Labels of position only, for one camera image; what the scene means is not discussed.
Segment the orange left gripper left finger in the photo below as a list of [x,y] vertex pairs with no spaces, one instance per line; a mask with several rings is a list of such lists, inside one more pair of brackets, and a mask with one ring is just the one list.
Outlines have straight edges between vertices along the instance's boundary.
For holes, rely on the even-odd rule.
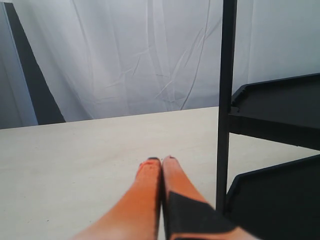
[[160,218],[162,164],[156,157],[143,161],[121,199],[73,240],[156,240]]

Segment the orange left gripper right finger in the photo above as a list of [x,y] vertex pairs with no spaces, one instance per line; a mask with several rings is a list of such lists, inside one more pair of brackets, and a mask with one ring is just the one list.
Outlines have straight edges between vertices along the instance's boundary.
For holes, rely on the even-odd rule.
[[162,162],[162,200],[167,240],[257,240],[217,212],[192,184],[179,161]]

